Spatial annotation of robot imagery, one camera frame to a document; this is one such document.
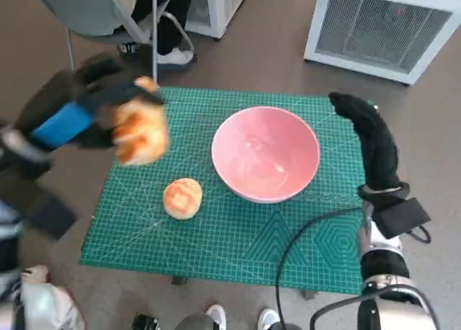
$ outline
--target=sneaker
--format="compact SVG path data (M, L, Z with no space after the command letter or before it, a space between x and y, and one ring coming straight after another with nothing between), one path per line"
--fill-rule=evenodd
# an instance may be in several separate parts
M21 273L24 283L49 283L50 273L45 265L35 265Z
M121 54L136 54L139 45L136 42L123 43L117 46L118 51Z
M190 50L180 50L173 48L173 50L166 54L157 54L157 64L162 69L188 69L195 61L196 55Z
M259 316L258 330L269 330L271 326L279 322L279 314L276 311L271 310L270 308L266 308L264 311L261 312L261 315Z
M221 305L213 305L208 308L207 315L209 315L213 321L219 325L220 330L226 330L227 321L225 319L224 308Z

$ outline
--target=bread roll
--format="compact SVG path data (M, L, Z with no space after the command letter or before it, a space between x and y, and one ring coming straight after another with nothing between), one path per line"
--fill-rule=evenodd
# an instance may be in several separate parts
M193 217L202 204L202 188L193 179L179 179L169 184L164 191L164 209L177 220Z
M135 83L148 91L158 89L147 77L138 78ZM119 106L114 113L112 141L118 146L116 154L121 164L140 165L157 161L169 145L164 106L141 98Z

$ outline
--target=white appliance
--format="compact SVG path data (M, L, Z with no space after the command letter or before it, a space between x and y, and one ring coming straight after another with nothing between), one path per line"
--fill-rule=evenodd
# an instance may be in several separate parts
M317 0L304 59L414 84L461 23L461 0Z
M221 38L243 0L192 0L186 30Z

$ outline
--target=cutting mat grid lines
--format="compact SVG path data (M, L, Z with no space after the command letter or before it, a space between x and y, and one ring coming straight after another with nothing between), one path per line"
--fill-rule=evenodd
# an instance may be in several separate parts
M360 204L364 181L359 140L352 125L334 114L325 97L161 90L167 101L169 152L149 166L114 162L81 253L81 263L165 275L273 285L288 241L309 218ZM299 115L314 129L321 163L299 195L274 205L234 195L211 161L211 143L234 112L271 105ZM165 214L162 194L180 177L203 188L203 203L191 220ZM282 285L338 293L359 292L356 232L360 213L319 223L295 246Z

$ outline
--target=pink bowl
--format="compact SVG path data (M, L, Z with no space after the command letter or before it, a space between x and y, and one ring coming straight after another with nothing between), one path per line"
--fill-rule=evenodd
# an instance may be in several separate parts
M262 203L301 192L320 161L309 125L275 107L252 107L230 116L216 131L211 155L221 179L237 195Z

